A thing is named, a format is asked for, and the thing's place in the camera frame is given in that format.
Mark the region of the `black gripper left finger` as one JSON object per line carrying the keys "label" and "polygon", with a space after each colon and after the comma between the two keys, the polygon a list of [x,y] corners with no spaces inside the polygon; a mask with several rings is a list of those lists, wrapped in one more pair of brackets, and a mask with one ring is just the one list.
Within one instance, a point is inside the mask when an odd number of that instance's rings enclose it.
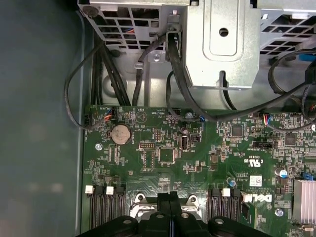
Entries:
{"label": "black gripper left finger", "polygon": [[140,222],[130,216],[120,216],[94,229],[80,234],[81,237],[168,237],[171,220],[171,195],[158,194],[158,211]]}

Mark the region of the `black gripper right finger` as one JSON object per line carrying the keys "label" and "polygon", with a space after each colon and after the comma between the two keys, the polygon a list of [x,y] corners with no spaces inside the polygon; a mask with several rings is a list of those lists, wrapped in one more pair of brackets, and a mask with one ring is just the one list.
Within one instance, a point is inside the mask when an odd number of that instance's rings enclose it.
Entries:
{"label": "black gripper right finger", "polygon": [[211,218],[208,223],[181,209],[176,192],[171,192],[171,213],[178,237],[267,237],[268,234],[223,216]]}

